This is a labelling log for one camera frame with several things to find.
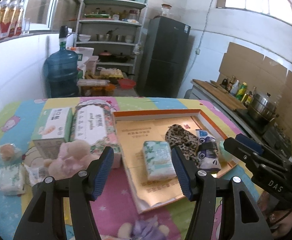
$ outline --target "dark gray refrigerator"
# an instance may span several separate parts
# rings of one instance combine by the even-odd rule
[[[140,96],[177,97],[189,32],[190,26],[167,17],[150,20],[137,81]]]

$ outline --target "green bottle with yellow cap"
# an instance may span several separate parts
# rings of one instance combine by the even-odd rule
[[[247,90],[247,83],[243,82],[236,94],[236,98],[241,101],[242,98],[244,97],[244,93],[246,92],[246,90]]]

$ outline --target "red bowl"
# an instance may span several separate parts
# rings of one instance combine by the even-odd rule
[[[119,79],[118,83],[122,89],[132,89],[134,86],[136,86],[136,82],[134,80],[127,78]]]

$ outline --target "wooden cutting board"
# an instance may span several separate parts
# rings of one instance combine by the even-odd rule
[[[227,106],[231,111],[235,111],[237,108],[246,109],[246,107],[241,103],[238,99],[233,97],[228,93],[223,93],[219,89],[213,87],[209,83],[205,81],[200,81],[197,79],[193,79],[193,82],[198,86],[201,86],[204,90],[211,93],[215,98],[217,98],[220,102],[222,102],[225,106]]]

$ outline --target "tablecloth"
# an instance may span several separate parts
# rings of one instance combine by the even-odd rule
[[[35,123],[43,109],[56,107],[75,107],[83,101],[108,104],[113,111],[133,111],[151,109],[204,109],[213,121],[228,136],[234,137],[240,130],[208,101],[176,98],[130,98],[130,97],[91,97],[91,98],[53,98],[13,102],[5,106],[0,113],[0,145],[14,143],[23,154],[31,153],[34,144],[31,141]],[[255,199],[260,189],[250,180],[251,174],[241,163],[228,172],[224,178],[239,176]],[[31,190],[21,196],[4,196],[0,193],[0,236],[11,240],[17,225],[30,199]],[[216,201],[216,215],[212,240],[218,239],[218,225],[221,218],[221,199]],[[113,169],[107,180],[104,192],[91,203],[92,211],[100,234],[117,236],[119,228],[125,223],[133,224],[136,219],[150,219],[157,216],[159,225],[169,232],[169,240],[183,239],[192,216],[194,203],[182,199],[167,206],[138,215],[131,197],[130,188],[123,168]],[[68,239],[73,229],[70,218],[65,218]]]

